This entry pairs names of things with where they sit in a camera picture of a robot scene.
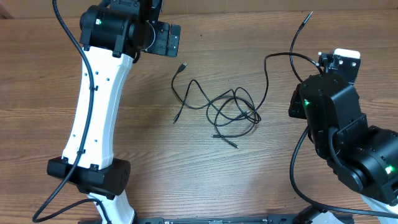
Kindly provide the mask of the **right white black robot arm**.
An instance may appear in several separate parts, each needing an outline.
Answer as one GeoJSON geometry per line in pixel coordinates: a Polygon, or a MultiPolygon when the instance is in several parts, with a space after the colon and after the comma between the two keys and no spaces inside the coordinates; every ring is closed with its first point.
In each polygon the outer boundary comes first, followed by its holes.
{"type": "Polygon", "coordinates": [[[381,223],[397,223],[397,132],[368,125],[353,84],[337,73],[311,75],[297,85],[289,115],[307,121],[290,162],[290,183],[297,195],[319,212],[369,215],[381,223]],[[338,180],[359,193],[369,210],[326,205],[298,189],[294,165],[306,135],[338,180]]]}

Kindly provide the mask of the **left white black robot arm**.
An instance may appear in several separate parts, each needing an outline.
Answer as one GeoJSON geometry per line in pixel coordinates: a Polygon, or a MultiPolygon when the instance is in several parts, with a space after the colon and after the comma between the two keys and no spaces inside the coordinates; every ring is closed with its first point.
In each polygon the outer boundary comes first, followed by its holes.
{"type": "Polygon", "coordinates": [[[101,223],[137,221],[126,195],[131,165],[114,156],[114,127],[124,83],[141,54],[178,54],[181,28],[159,21],[161,8],[158,0],[103,1],[80,18],[75,119],[62,155],[48,161],[47,173],[85,194],[101,223]]]}

